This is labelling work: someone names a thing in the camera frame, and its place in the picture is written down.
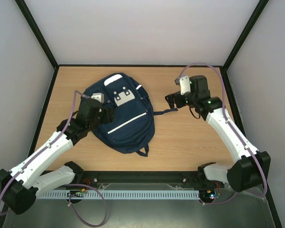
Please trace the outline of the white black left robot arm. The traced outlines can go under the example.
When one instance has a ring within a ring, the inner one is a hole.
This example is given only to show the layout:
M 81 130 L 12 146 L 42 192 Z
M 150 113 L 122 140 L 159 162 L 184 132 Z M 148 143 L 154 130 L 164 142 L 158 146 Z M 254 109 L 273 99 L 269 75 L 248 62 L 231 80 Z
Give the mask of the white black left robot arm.
M 69 184 L 75 177 L 70 167 L 54 172 L 46 183 L 42 183 L 42 172 L 61 154 L 85 138 L 89 131 L 100 124 L 113 121 L 114 108 L 105 106 L 97 99 L 87 98 L 77 112 L 63 120 L 52 136 L 25 161 L 9 171 L 0 170 L 0 204 L 4 202 L 17 215 L 26 212 L 41 193 L 60 185 Z

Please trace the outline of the navy blue student backpack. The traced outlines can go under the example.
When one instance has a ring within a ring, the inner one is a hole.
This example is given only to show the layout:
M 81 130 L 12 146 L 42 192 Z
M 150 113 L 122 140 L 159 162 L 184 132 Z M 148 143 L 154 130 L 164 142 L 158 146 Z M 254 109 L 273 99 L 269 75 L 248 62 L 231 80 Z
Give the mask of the navy blue student backpack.
M 144 87 L 125 73 L 110 74 L 85 89 L 84 95 L 104 95 L 104 108 L 114 111 L 111 123 L 100 124 L 93 134 L 108 147 L 123 153 L 147 157 L 155 134 L 154 117 L 177 108 L 155 112 Z

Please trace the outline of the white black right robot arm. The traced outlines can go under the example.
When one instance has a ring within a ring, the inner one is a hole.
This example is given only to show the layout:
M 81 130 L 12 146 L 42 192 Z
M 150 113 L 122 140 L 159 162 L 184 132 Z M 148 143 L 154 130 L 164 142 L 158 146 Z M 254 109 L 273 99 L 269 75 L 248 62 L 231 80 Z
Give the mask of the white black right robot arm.
M 188 106 L 206 121 L 227 147 L 234 164 L 232 167 L 210 162 L 200 166 L 198 182 L 203 186 L 213 181 L 227 183 L 235 192 L 242 192 L 260 184 L 267 189 L 271 158 L 260 152 L 239 130 L 228 114 L 222 100 L 212 97 L 205 76 L 183 76 L 176 80 L 180 91 L 165 100 L 170 108 Z

